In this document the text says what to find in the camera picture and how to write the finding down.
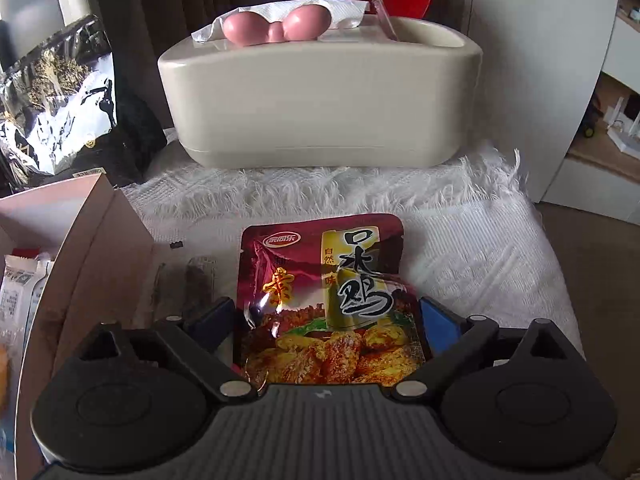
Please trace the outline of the clear dark jerky packet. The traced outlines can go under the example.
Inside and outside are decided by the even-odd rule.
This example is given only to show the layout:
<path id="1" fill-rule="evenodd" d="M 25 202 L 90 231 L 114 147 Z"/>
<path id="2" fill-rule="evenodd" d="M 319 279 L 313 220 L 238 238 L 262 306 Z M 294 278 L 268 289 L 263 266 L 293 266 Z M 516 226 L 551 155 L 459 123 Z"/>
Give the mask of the clear dark jerky packet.
<path id="1" fill-rule="evenodd" d="M 187 262 L 163 262 L 157 269 L 151 296 L 152 320 L 199 318 L 214 303 L 215 263 L 209 256 Z"/>

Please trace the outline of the orange bread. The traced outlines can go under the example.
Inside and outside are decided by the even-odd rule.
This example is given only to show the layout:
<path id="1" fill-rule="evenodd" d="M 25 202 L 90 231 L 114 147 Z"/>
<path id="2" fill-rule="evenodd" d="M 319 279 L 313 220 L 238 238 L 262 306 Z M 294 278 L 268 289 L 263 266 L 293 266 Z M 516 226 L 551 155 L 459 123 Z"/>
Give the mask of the orange bread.
<path id="1" fill-rule="evenodd" d="M 11 356 L 7 346 L 0 344 L 0 410 L 9 404 L 11 383 Z"/>

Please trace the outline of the white cabinet shelf unit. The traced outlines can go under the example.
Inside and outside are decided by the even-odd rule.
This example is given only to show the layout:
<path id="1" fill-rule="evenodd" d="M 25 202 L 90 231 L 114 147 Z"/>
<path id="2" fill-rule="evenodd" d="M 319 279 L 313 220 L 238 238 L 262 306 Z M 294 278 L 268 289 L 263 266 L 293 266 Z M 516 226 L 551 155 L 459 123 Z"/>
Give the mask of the white cabinet shelf unit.
<path id="1" fill-rule="evenodd" d="M 474 130 L 520 161 L 533 202 L 639 221 L 639 187 L 568 156 L 596 90 L 618 0 L 470 0 L 484 51 Z"/>

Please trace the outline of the white tissue paper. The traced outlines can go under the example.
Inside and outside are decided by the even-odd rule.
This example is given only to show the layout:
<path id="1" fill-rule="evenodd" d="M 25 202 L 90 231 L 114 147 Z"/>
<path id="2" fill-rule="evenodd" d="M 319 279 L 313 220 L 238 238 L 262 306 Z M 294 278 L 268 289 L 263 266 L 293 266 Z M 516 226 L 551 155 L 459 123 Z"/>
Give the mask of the white tissue paper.
<path id="1" fill-rule="evenodd" d="M 316 4 L 324 6 L 331 14 L 330 29 L 349 29 L 358 27 L 369 10 L 370 3 L 366 0 L 283 0 L 256 4 L 256 6 L 239 6 L 236 9 L 218 15 L 211 23 L 192 32 L 191 38 L 198 44 L 224 38 L 222 25 L 229 16 L 239 12 L 254 12 L 265 18 L 269 23 L 282 22 L 288 14 L 300 6 Z"/>

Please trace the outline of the white woven table cloth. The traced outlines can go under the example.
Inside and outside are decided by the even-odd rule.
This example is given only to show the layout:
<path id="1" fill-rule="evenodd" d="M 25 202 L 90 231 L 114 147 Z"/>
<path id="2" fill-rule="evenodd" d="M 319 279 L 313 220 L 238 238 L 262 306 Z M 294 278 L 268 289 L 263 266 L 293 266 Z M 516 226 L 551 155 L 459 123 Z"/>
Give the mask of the white woven table cloth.
<path id="1" fill-rule="evenodd" d="M 171 143 L 124 195 L 155 240 L 150 283 L 163 299 L 199 256 L 216 294 L 234 297 L 250 226 L 390 214 L 404 229 L 399 275 L 417 294 L 506 327 L 548 318 L 578 344 L 564 276 L 520 167 L 520 154 L 484 143 L 427 169 L 210 169 Z"/>

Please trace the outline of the white wifi router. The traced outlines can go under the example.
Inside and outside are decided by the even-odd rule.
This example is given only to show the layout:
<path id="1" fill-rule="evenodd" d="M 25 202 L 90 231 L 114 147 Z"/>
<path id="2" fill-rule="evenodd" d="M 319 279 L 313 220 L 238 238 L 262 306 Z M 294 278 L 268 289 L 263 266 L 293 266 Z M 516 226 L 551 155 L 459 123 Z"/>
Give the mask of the white wifi router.
<path id="1" fill-rule="evenodd" d="M 604 115 L 606 134 L 618 150 L 635 159 L 640 158 L 639 117 L 631 120 L 623 113 L 626 104 L 621 96 L 614 107 L 608 107 Z"/>

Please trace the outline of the black plum snack bag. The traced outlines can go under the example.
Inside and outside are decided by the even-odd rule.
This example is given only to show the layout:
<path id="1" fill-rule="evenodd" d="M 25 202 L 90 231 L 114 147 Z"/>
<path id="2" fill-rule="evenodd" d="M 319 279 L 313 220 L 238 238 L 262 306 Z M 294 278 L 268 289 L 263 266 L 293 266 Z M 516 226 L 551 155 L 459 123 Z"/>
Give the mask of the black plum snack bag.
<path id="1" fill-rule="evenodd" d="M 167 144 L 160 121 L 115 70 L 102 23 L 88 15 L 1 75 L 1 193 L 104 174 L 140 182 Z"/>

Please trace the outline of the blue snack packet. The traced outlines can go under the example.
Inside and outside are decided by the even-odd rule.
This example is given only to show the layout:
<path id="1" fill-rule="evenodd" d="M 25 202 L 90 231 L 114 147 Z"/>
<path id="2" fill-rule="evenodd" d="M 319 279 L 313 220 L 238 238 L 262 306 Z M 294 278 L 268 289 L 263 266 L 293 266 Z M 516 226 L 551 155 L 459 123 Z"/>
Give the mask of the blue snack packet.
<path id="1" fill-rule="evenodd" d="M 48 252 L 36 258 L 6 255 L 1 282 L 1 339 L 25 344 L 53 266 Z"/>

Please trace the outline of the pink bow ornament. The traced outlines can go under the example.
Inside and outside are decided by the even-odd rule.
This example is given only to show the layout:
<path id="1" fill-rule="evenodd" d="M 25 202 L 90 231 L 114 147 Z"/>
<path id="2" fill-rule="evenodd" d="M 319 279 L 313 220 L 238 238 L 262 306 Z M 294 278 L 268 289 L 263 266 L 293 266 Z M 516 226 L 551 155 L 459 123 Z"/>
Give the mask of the pink bow ornament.
<path id="1" fill-rule="evenodd" d="M 222 32 L 224 38 L 238 47 L 253 47 L 317 40 L 331 23 L 331 13 L 325 6 L 305 4 L 292 10 L 282 21 L 268 22 L 250 11 L 235 13 L 224 20 Z"/>

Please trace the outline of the cream tissue box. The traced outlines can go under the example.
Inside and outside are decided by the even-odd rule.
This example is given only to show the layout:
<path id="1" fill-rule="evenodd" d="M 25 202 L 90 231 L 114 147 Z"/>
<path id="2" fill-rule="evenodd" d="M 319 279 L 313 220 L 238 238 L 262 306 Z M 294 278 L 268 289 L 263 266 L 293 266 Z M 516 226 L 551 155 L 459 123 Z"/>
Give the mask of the cream tissue box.
<path id="1" fill-rule="evenodd" d="M 373 16 L 314 41 L 185 39 L 158 60 L 178 140 L 205 167 L 407 167 L 469 137 L 482 49 L 439 24 Z"/>

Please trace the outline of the maroon chicken snack pouch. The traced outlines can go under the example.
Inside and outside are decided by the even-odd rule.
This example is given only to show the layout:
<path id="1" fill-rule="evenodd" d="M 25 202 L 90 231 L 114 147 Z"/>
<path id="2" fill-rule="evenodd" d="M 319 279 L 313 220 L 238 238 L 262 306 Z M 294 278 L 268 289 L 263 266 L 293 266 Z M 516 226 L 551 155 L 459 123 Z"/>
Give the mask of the maroon chicken snack pouch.
<path id="1" fill-rule="evenodd" d="M 233 361 L 256 388 L 393 387 L 431 359 L 393 214 L 249 226 Z"/>

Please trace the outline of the pink cardboard box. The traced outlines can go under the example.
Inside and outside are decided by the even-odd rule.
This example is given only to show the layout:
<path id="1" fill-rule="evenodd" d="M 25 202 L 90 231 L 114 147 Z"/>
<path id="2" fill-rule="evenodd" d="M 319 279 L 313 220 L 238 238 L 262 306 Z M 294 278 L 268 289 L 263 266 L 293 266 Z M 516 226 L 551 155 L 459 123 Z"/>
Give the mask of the pink cardboard box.
<path id="1" fill-rule="evenodd" d="M 53 258 L 18 374 L 14 472 L 30 479 L 43 459 L 30 412 L 43 388 L 99 322 L 130 325 L 154 240 L 103 174 L 56 182 L 1 202 L 1 251 Z"/>

